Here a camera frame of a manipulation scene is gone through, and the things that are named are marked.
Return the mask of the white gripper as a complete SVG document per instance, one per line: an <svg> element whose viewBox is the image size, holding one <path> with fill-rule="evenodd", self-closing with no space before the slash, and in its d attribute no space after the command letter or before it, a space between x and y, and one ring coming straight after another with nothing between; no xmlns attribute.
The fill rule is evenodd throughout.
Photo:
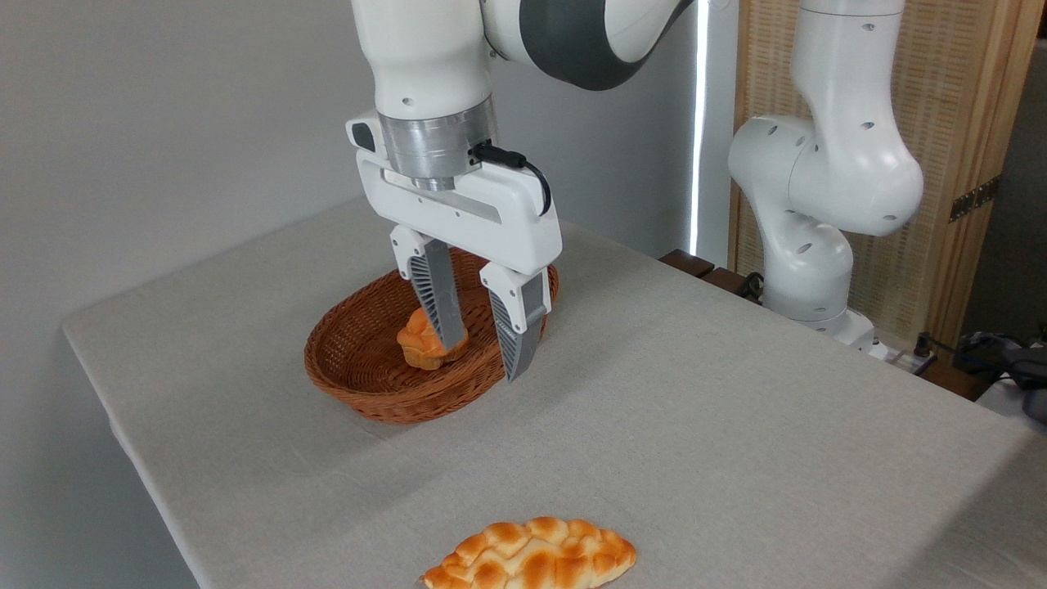
<svg viewBox="0 0 1047 589"><path fill-rule="evenodd" d="M483 165L456 178L450 191L429 191L370 151L359 151L356 161L371 208L399 224L389 232L398 271L414 287L443 347L455 348L466 339L447 246L452 245L492 260L483 266L481 280L492 305L502 366L510 383L526 372L552 310L544 267L564 248L554 206L540 213L539 180Z"/></svg>

